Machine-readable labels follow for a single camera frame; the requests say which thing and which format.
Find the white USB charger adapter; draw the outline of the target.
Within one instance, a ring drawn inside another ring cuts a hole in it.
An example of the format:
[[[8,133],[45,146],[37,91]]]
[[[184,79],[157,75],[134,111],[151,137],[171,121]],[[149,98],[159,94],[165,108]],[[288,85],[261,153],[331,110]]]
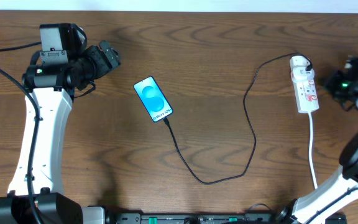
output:
[[[306,71],[306,67],[294,67],[291,70],[291,80],[293,83],[302,83],[314,79],[314,70]]]

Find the white power strip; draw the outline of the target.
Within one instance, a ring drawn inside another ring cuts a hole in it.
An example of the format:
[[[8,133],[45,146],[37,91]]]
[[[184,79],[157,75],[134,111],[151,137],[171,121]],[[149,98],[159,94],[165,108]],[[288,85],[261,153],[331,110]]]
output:
[[[296,55],[290,59],[291,70],[294,67],[306,67],[306,71],[313,69],[311,62],[302,55]],[[293,83],[293,87],[299,113],[307,114],[319,109],[314,79],[302,83]]]

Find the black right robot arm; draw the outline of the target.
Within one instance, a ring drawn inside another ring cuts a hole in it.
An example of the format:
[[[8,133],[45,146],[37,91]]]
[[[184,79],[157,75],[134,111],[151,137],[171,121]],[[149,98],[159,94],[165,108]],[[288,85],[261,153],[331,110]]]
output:
[[[351,57],[344,71],[336,71],[324,83],[340,105],[350,101],[347,111],[358,110],[358,57]],[[337,211],[358,199],[358,132],[339,157],[334,174],[312,193],[292,201],[272,218],[273,223],[325,223]]]

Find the blue Galaxy smartphone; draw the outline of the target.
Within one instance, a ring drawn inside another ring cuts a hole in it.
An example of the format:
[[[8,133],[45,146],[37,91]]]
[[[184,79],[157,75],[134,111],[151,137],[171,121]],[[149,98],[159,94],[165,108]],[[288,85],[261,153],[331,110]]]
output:
[[[153,76],[134,84],[134,90],[153,122],[173,114],[173,108]]]

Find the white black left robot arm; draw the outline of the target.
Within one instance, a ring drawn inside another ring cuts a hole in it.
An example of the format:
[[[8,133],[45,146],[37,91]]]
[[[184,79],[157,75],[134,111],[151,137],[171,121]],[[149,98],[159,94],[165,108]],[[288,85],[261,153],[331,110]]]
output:
[[[42,24],[36,51],[17,86],[24,92],[25,130],[16,171],[0,197],[0,223],[110,223],[100,206],[67,198],[62,152],[68,116],[76,98],[95,90],[95,80],[120,66],[103,40],[88,45],[76,24]]]

